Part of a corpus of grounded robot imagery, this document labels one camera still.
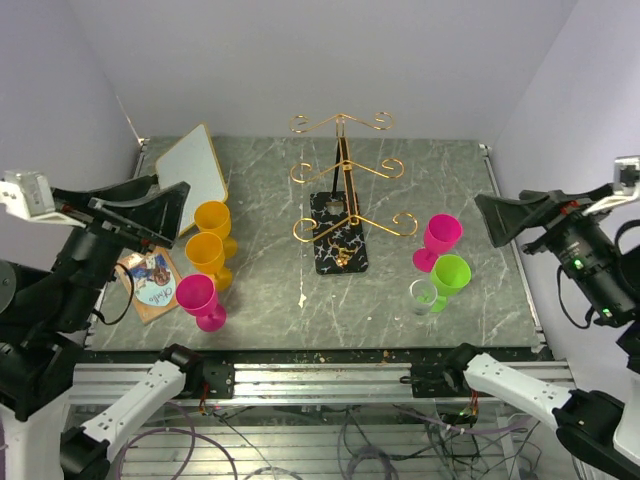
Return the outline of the yellow wine glass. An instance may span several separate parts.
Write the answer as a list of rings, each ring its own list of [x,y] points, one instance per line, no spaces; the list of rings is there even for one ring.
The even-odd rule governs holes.
[[[185,253],[197,271],[213,279],[218,291],[231,286],[233,275],[225,266],[224,245],[218,235],[210,232],[195,234],[188,240]]]
[[[208,201],[201,204],[195,211],[194,220],[200,232],[213,233],[222,240],[226,258],[237,253],[237,241],[231,237],[231,212],[225,203]]]

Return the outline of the pink wine glass front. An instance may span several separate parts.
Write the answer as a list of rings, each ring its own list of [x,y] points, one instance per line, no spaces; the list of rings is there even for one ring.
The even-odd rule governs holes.
[[[211,277],[204,274],[184,277],[176,289],[175,297],[180,307],[195,318],[200,330],[216,332],[226,323],[227,313],[219,303]]]

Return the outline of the pink wine glass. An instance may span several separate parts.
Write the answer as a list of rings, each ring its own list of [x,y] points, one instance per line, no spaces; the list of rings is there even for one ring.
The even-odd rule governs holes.
[[[434,215],[423,235],[423,247],[416,250],[412,261],[423,272],[430,272],[440,256],[451,251],[464,233],[460,221],[449,214]]]
[[[184,277],[176,289],[175,297],[180,307],[195,318],[200,330],[216,332],[226,323],[227,313],[219,303],[211,277],[204,274]]]

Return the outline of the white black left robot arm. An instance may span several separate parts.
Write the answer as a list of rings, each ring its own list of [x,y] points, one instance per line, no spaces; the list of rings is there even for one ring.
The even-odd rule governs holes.
[[[6,211],[30,223],[66,225],[70,235],[49,270],[1,265],[1,475],[5,479],[102,479],[129,436],[166,402],[203,387],[202,358],[164,349],[146,376],[106,411],[67,428],[74,333],[97,314],[124,250],[175,243],[190,187],[161,187],[154,175],[90,191],[52,187],[38,172],[8,171]]]

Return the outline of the clear wine glass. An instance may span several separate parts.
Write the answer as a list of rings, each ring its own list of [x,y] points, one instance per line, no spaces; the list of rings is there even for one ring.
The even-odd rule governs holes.
[[[426,315],[434,307],[438,292],[428,279],[417,279],[409,286],[409,310],[416,315]]]

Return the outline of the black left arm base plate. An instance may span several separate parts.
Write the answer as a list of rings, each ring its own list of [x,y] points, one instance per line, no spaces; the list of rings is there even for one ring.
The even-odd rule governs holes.
[[[231,399],[234,394],[235,369],[187,347],[173,344],[161,351],[159,359],[176,365],[185,375],[178,399]]]

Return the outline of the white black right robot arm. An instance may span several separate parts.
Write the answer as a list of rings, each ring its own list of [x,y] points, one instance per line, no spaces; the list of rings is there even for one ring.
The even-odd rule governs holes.
[[[638,189],[610,185],[574,195],[523,191],[516,200],[475,199],[496,247],[527,229],[543,229],[524,253],[550,252],[588,300],[590,325],[621,329],[617,344],[627,355],[627,398],[587,383],[585,373],[573,376],[572,387],[556,385],[468,343],[452,351],[440,373],[448,393],[475,390],[505,401],[552,429],[577,460],[617,479],[639,476],[639,289],[632,283],[635,254],[622,254],[619,240],[609,238],[599,221],[638,199]]]

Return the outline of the pink wine glass back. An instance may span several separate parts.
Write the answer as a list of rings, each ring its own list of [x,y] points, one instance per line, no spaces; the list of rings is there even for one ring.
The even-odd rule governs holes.
[[[440,256],[451,251],[464,233],[460,221],[449,214],[434,215],[423,235],[423,247],[416,250],[412,261],[423,272],[430,272]]]

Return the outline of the black gold wine glass rack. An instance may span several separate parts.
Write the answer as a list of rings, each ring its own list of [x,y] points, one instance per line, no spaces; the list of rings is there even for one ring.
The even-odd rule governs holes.
[[[364,273],[369,267],[364,227],[366,225],[394,237],[409,237],[418,230],[418,220],[409,212],[393,216],[393,227],[377,223],[360,209],[355,185],[355,172],[365,171],[383,179],[397,179],[405,172],[403,162],[389,157],[378,168],[359,163],[351,155],[347,137],[347,124],[354,122],[377,131],[394,126],[394,117],[387,112],[377,112],[371,120],[363,120],[346,113],[335,114],[312,124],[305,115],[296,115],[289,121],[289,129],[295,134],[305,134],[326,124],[335,126],[336,155],[334,163],[314,172],[305,161],[291,167],[289,176],[295,183],[304,185],[328,174],[333,176],[331,189],[309,196],[310,214],[298,219],[292,227],[293,237],[301,243],[313,246],[315,272],[320,276]]]

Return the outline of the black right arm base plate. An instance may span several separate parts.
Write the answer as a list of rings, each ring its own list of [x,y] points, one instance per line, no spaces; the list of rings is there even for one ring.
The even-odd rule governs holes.
[[[466,397],[471,394],[464,371],[481,353],[494,353],[492,347],[468,343],[451,348],[412,348],[399,351],[397,360],[407,362],[409,373],[399,382],[411,387],[414,398]]]

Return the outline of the green wine glass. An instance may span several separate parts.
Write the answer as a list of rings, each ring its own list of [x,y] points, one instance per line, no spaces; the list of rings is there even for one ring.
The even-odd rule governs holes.
[[[462,257],[454,254],[440,256],[430,272],[431,283],[437,290],[437,297],[431,311],[444,310],[448,299],[466,287],[471,278],[471,268]]]

